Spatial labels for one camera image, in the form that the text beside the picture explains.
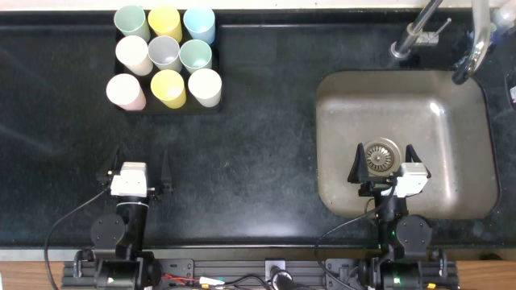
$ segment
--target faucet base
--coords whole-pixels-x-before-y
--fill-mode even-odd
[[[391,44],[391,46],[390,46],[390,53],[394,57],[396,57],[398,59],[405,59],[405,58],[407,58],[409,56],[409,54],[410,54],[410,49],[407,52],[405,52],[405,53],[397,52],[396,51],[396,43],[397,43],[397,41],[394,41],[393,44]]]

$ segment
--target cup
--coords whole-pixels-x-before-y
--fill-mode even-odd
[[[215,40],[215,13],[210,8],[191,8],[183,17],[186,29],[193,39],[199,39],[207,44]]]
[[[122,38],[114,50],[116,58],[135,75],[146,76],[152,71],[152,62],[148,58],[148,46],[139,36]]]
[[[124,6],[114,14],[114,25],[125,35],[136,35],[148,42],[151,32],[148,30],[145,11],[136,5]]]
[[[210,45],[199,39],[189,40],[181,47],[179,58],[190,73],[201,68],[211,68]]]
[[[159,71],[151,80],[152,93],[168,108],[181,108],[186,102],[185,82],[173,70]]]
[[[179,44],[170,36],[158,36],[148,44],[148,57],[161,70],[180,72],[183,68],[179,59]]]
[[[148,23],[158,36],[173,37],[178,43],[183,38],[181,30],[181,17],[176,8],[172,6],[159,6],[148,14]]]
[[[106,95],[112,103],[124,110],[142,110],[147,104],[138,80],[127,73],[120,73],[110,79]]]
[[[209,68],[199,69],[188,79],[188,89],[205,107],[216,106],[220,102],[223,81],[219,74]]]

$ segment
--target faucet handle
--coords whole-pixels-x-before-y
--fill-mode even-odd
[[[447,19],[446,22],[436,31],[436,32],[428,32],[424,31],[421,35],[416,39],[414,46],[435,46],[439,43],[439,33],[443,31],[448,24],[452,21],[451,18]]]

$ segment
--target drain strainer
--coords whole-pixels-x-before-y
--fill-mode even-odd
[[[400,166],[401,152],[396,144],[386,138],[377,138],[364,145],[369,172],[388,176]]]

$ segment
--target sink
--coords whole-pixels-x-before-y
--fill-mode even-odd
[[[374,175],[396,170],[406,145],[414,146],[431,178],[422,193],[407,198],[412,214],[470,219],[493,209],[499,190],[485,97],[474,80],[454,85],[452,74],[337,72],[322,80],[318,191],[333,213],[364,212],[368,198],[358,196],[358,184],[347,182],[358,143],[368,144],[365,150],[376,156],[368,162]]]

